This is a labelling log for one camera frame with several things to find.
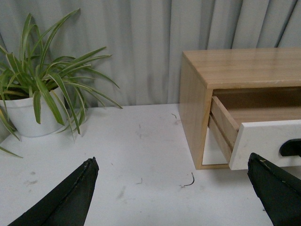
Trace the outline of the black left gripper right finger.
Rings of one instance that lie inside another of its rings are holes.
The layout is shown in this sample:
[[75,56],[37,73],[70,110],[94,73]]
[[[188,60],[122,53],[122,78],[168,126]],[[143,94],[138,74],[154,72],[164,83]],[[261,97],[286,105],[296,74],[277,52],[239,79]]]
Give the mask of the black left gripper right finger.
[[248,177],[274,226],[301,224],[301,180],[251,153]]

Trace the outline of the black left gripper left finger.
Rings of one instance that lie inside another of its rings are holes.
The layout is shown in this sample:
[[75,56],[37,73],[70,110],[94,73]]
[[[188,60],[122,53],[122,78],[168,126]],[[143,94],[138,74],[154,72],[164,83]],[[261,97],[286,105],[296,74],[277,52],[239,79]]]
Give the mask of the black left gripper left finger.
[[77,167],[11,226],[83,226],[98,176],[96,158]]

